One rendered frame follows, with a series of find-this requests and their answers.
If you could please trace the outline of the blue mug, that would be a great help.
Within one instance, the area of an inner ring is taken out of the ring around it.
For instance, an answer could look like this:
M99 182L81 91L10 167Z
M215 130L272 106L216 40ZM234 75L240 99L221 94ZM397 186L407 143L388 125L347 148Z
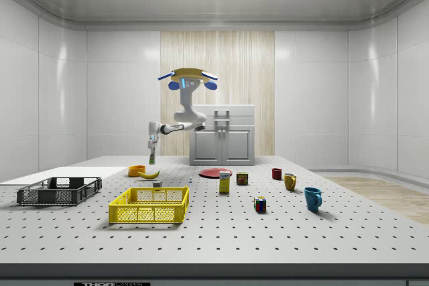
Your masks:
M311 212L317 212L322 205L322 192L318 188L307 187L304 189L307 208Z

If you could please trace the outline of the dark grey basket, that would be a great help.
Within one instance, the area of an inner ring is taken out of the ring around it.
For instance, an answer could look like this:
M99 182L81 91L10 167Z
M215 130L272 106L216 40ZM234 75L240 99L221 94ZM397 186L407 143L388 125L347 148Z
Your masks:
M101 177L49 177L18 189L17 203L22 206L74 206L101 188Z

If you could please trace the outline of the red plate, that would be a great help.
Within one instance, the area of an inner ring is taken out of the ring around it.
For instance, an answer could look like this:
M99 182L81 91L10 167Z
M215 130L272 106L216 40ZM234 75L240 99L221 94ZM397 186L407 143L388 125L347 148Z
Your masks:
M227 172L229 175L232 175L232 171L225 168L207 168L199 172L200 177L209 178L209 179L219 179L220 172Z

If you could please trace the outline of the white cabinet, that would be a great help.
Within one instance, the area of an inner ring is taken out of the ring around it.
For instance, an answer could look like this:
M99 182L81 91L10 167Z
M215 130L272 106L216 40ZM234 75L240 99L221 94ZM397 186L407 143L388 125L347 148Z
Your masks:
M205 114L203 130L192 131L189 137L191 165L253 165L253 104L197 104Z

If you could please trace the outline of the yellow basket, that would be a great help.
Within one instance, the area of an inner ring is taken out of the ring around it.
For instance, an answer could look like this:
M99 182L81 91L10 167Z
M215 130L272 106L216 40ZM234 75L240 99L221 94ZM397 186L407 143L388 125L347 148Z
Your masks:
M189 187L129 188L109 204L110 223L182 223Z

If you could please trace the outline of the yellow white box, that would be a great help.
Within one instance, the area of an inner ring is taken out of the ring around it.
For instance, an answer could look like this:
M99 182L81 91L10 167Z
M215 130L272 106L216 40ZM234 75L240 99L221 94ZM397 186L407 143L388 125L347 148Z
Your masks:
M222 194L229 193L230 177L231 177L231 172L229 170L219 172L219 192L220 193Z

